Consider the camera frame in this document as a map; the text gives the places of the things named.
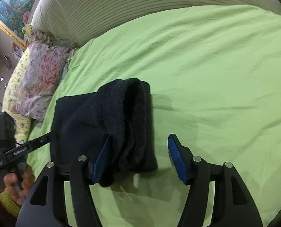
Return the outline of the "person's left hand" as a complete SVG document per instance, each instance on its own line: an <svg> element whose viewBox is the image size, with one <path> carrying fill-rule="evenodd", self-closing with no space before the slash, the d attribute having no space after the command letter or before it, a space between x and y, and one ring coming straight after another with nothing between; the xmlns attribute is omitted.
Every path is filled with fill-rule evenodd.
<svg viewBox="0 0 281 227"><path fill-rule="evenodd" d="M16 173L8 173L3 178L6 191L10 196L11 200L21 207L23 205L23 198L26 198L31 186L35 182L35 175L31 166L27 165L24 171L23 181L20 183Z"/></svg>

